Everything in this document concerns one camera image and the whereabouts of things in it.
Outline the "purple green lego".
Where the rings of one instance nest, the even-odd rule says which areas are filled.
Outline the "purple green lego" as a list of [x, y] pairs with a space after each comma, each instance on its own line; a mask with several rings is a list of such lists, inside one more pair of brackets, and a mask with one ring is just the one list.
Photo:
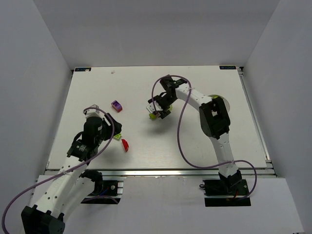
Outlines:
[[149, 113], [149, 117], [151, 120], [156, 120], [160, 117], [160, 113], [158, 111], [154, 111], [152, 113]]

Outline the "purple and pink lego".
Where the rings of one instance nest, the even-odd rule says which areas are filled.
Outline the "purple and pink lego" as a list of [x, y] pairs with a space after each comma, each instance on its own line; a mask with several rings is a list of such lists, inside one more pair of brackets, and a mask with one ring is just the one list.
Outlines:
[[119, 113], [120, 111], [123, 110], [121, 104], [117, 101], [117, 100], [114, 100], [112, 103], [111, 103], [111, 106]]

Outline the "white round divided container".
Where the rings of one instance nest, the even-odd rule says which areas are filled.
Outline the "white round divided container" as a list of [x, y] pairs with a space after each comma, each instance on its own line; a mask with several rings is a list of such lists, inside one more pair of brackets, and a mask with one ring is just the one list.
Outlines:
[[226, 98], [224, 98], [223, 96], [220, 96], [220, 95], [215, 95], [215, 94], [210, 95], [210, 97], [211, 98], [221, 98], [223, 100], [224, 104], [225, 104], [227, 112], [228, 113], [230, 112], [230, 109], [231, 109], [230, 103], [228, 102], [228, 100]]

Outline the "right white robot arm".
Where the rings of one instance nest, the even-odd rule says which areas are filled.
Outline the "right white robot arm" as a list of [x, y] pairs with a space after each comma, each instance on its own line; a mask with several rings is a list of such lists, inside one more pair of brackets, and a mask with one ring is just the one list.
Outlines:
[[223, 98], [200, 93], [188, 79], [178, 75], [166, 75], [157, 79], [157, 82], [164, 91], [156, 96], [151, 95], [147, 106], [150, 118], [164, 119], [171, 113], [170, 107], [178, 99], [183, 100], [185, 106], [191, 105], [196, 109], [201, 130], [214, 147], [220, 182], [228, 193], [236, 191], [242, 175], [234, 161], [229, 141], [231, 121]]

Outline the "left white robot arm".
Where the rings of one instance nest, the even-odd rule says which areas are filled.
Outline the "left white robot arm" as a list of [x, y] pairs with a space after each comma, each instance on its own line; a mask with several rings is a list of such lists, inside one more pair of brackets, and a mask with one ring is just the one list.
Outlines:
[[102, 142], [121, 132], [122, 125], [109, 114], [89, 116], [67, 152], [64, 165], [52, 178], [43, 196], [21, 212], [27, 234], [62, 234], [65, 223], [76, 207], [98, 191], [102, 174], [88, 170], [89, 160], [98, 154]]

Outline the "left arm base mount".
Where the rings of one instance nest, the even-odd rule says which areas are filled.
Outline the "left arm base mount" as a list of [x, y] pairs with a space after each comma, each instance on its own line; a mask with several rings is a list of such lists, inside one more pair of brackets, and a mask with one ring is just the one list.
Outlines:
[[95, 170], [87, 170], [80, 176], [94, 183], [94, 190], [81, 202], [82, 204], [118, 204], [123, 191], [123, 181], [104, 177]]

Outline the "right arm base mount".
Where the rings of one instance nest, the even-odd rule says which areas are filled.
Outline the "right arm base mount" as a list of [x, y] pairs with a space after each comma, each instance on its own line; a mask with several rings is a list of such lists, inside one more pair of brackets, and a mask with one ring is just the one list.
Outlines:
[[234, 175], [204, 180], [199, 188], [204, 192], [206, 207], [250, 207], [247, 181], [238, 170]]

